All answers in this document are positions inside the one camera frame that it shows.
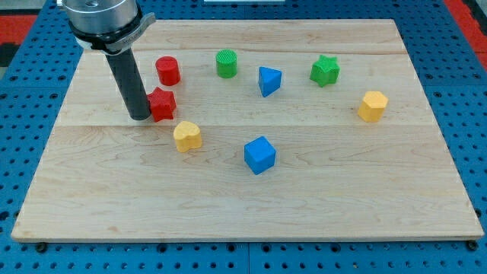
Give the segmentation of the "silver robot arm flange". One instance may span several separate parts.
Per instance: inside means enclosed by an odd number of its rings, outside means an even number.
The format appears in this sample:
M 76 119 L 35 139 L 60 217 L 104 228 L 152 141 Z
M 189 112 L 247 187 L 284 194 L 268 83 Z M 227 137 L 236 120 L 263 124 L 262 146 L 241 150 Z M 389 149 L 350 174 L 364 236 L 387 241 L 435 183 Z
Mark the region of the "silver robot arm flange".
M 116 56 L 132 47 L 156 22 L 154 13 L 143 13 L 136 0 L 57 0 L 68 16 L 68 25 L 84 49 Z

